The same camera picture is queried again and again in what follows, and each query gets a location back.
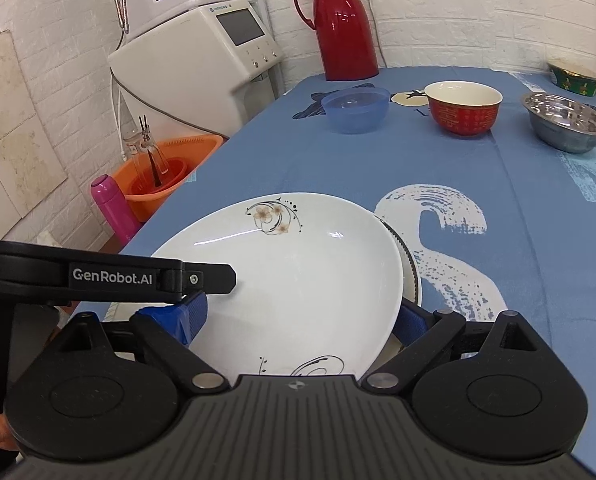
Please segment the white floral plate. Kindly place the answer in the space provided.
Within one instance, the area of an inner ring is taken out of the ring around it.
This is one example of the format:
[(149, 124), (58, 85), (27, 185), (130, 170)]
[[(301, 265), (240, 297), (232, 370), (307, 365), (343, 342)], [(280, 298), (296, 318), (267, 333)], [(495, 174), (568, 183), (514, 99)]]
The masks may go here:
[(210, 296), (188, 348), (243, 374), (362, 377), (400, 308), (402, 263), (375, 214), (342, 198), (289, 193), (227, 206), (177, 232), (156, 257), (227, 263), (237, 283)]

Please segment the stainless steel bowl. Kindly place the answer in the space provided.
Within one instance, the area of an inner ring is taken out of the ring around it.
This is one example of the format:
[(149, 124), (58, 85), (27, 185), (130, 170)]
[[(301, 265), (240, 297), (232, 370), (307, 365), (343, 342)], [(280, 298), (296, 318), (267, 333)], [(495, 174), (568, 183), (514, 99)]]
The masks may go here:
[(530, 125), (544, 143), (569, 154), (586, 154), (596, 147), (596, 110), (589, 105), (545, 92), (521, 99)]

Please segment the white plate under stack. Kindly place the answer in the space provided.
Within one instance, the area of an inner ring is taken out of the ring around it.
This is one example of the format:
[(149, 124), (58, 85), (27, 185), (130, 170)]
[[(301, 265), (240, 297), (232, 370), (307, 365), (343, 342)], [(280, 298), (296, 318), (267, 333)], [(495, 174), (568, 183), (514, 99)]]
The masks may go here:
[(415, 260), (404, 244), (400, 235), (383, 220), (383, 225), (394, 238), (402, 262), (403, 292), (401, 307), (394, 323), (394, 329), (382, 352), (373, 364), (379, 367), (396, 356), (404, 347), (409, 346), (420, 338), (426, 330), (427, 323), (424, 315), (418, 312), (422, 302), (422, 285), (417, 273)]

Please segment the pink bottle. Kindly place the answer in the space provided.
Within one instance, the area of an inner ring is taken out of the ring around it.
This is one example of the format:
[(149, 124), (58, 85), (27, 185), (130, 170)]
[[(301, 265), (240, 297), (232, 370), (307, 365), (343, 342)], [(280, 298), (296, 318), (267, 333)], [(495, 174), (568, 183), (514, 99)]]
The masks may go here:
[(135, 217), (117, 182), (108, 174), (103, 174), (91, 182), (90, 193), (121, 246), (126, 246), (142, 225)]

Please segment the blue printed tablecloth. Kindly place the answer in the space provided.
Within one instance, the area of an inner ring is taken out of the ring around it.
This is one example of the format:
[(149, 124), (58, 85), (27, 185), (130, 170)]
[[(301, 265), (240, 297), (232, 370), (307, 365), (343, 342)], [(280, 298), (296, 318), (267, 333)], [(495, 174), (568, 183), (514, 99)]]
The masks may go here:
[(423, 304), (520, 312), (582, 385), (589, 416), (575, 449), (596, 472), (596, 150), (574, 157), (538, 140), (526, 84), (482, 68), (409, 67), (376, 79), (391, 92), (442, 80), (486, 84), (503, 102), (491, 131), (459, 138), (427, 110), (391, 105), (377, 130), (336, 132), (315, 113), (336, 84), (305, 79), (226, 142), (128, 246), (149, 255), (194, 221), (251, 197), (317, 192), (388, 214), (418, 260)]

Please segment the orange plastic basin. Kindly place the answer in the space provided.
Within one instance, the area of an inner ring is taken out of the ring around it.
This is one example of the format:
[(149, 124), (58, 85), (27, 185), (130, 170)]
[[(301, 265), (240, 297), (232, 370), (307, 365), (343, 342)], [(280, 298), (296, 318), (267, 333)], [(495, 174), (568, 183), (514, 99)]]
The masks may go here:
[(159, 142), (157, 145), (168, 160), (170, 168), (170, 177), (161, 188), (144, 188), (130, 159), (112, 177), (126, 196), (135, 217), (139, 222), (145, 223), (222, 144), (223, 139), (215, 134), (184, 136)]

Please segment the glass bottle with chopsticks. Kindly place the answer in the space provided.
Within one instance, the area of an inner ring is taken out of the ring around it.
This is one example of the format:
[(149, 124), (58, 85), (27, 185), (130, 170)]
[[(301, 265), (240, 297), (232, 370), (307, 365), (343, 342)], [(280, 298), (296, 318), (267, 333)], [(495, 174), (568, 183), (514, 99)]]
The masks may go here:
[(152, 138), (146, 115), (138, 118), (138, 128), (127, 133), (123, 143), (144, 188), (161, 188), (170, 177), (169, 163)]

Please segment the red and white bowl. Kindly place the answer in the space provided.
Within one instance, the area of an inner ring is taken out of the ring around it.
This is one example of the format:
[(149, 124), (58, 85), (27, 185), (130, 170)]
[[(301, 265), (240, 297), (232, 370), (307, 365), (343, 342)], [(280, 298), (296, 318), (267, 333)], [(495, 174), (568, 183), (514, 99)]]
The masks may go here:
[(487, 133), (498, 118), (502, 93), (473, 81), (445, 80), (424, 89), (432, 118), (457, 136)]

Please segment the blue plastic bowl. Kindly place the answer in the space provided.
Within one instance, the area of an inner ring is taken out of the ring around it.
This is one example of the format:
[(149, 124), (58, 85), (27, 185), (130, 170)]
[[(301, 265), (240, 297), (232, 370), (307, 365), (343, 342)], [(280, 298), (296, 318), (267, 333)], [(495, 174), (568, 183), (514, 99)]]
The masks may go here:
[(354, 87), (335, 91), (322, 99), (325, 116), (335, 131), (366, 133), (386, 119), (391, 94), (375, 87)]

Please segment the white countertop appliance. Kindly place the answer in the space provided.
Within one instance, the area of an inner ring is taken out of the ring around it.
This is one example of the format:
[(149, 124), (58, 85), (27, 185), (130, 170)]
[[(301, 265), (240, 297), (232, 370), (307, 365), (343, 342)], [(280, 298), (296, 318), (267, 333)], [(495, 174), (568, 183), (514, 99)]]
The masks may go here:
[(134, 124), (157, 141), (243, 128), (285, 91), (265, 16), (264, 0), (199, 6), (109, 55)]

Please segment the green patterned bowl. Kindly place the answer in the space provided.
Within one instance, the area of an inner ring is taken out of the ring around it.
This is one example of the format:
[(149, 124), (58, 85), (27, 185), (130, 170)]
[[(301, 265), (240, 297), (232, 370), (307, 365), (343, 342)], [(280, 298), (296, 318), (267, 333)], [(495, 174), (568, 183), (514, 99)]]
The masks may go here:
[(561, 60), (548, 61), (548, 70), (552, 83), (558, 88), (578, 96), (596, 95), (596, 73)]

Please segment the red thermos jug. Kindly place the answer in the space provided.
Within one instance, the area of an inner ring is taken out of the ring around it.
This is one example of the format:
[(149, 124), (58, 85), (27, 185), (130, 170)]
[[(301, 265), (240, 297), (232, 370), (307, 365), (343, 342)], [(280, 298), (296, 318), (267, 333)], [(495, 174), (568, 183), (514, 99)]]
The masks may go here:
[(316, 33), (329, 81), (363, 80), (379, 73), (373, 38), (361, 0), (313, 0), (313, 18), (299, 17)]

